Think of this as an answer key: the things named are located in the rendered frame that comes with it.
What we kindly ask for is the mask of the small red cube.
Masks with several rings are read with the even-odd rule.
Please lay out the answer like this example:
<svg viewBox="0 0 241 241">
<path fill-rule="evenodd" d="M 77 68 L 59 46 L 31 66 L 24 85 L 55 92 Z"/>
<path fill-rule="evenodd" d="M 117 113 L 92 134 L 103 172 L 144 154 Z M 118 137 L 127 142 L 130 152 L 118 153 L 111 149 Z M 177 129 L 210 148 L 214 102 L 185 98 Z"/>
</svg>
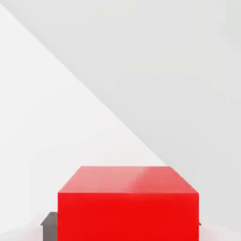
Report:
<svg viewBox="0 0 241 241">
<path fill-rule="evenodd" d="M 57 241 L 199 241 L 199 194 L 167 166 L 82 166 L 58 192 Z"/>
</svg>

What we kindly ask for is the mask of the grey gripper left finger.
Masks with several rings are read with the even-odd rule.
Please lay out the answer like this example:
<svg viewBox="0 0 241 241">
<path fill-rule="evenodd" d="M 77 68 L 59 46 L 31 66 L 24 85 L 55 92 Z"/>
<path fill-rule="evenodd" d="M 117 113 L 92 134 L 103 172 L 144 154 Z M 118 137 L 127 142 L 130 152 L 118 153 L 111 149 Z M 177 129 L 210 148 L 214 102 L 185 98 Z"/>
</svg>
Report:
<svg viewBox="0 0 241 241">
<path fill-rule="evenodd" d="M 57 212 L 49 212 L 41 222 L 28 228 L 26 241 L 57 241 Z"/>
</svg>

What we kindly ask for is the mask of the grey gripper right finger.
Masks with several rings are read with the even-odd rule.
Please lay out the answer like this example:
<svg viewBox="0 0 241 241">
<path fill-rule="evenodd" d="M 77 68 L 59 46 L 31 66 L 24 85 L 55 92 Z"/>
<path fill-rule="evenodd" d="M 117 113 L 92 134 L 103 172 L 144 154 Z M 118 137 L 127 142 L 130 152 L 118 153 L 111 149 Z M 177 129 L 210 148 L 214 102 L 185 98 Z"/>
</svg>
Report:
<svg viewBox="0 0 241 241">
<path fill-rule="evenodd" d="M 205 216 L 201 217 L 199 226 L 199 241 L 220 241 L 218 226 Z"/>
</svg>

